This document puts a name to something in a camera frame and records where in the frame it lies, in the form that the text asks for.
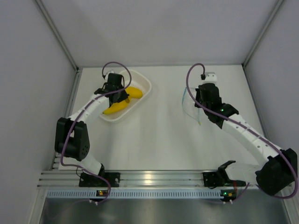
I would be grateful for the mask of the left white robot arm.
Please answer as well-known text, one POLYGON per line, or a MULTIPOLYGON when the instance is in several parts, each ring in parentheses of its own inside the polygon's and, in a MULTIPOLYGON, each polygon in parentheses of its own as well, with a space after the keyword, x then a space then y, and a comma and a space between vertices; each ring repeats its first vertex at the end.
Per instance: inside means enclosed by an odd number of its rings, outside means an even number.
POLYGON ((109 73, 102 87, 98 88, 88 102, 77 112, 57 121, 55 151, 61 154, 64 167, 80 168, 88 173, 94 186, 106 180, 104 165, 90 152, 88 125, 113 104, 128 99, 125 81, 121 74, 109 73))

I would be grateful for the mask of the yellow fake banana bunch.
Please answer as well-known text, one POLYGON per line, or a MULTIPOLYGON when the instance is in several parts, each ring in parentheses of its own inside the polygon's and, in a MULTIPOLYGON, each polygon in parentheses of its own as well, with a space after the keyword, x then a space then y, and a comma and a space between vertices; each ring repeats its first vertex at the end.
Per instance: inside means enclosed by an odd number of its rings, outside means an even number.
POLYGON ((109 115, 109 114, 116 113, 120 110, 125 109, 129 105, 129 103, 131 102, 132 98, 140 99, 140 98, 143 97, 142 91, 138 88, 129 86, 128 88, 125 89, 125 91, 128 94, 128 98, 124 99, 121 102, 113 103, 111 105, 111 107, 109 107, 108 109, 106 109, 103 112, 103 114, 109 115))

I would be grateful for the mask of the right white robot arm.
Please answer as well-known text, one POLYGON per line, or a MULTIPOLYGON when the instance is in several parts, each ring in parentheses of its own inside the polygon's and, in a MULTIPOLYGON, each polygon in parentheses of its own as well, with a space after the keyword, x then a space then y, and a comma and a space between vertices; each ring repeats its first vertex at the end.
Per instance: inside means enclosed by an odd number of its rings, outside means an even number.
POLYGON ((230 104, 225 104, 218 87, 205 83, 196 88, 196 107, 201 107, 209 121, 236 139, 256 160, 257 164, 228 161, 218 167, 218 180, 223 185, 233 181, 257 185, 270 196, 294 183, 294 196, 298 190, 297 154, 283 150, 261 136, 230 104))

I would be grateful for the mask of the clear zip top bag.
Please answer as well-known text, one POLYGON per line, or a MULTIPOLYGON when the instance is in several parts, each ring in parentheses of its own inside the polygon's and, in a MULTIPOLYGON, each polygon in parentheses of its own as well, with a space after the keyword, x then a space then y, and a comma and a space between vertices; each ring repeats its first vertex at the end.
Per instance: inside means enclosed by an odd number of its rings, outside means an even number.
POLYGON ((191 98, 187 88, 185 87, 184 93, 182 96, 182 110, 186 114, 186 116, 194 119, 197 124, 201 125, 200 122, 200 108, 196 107, 194 100, 191 98))

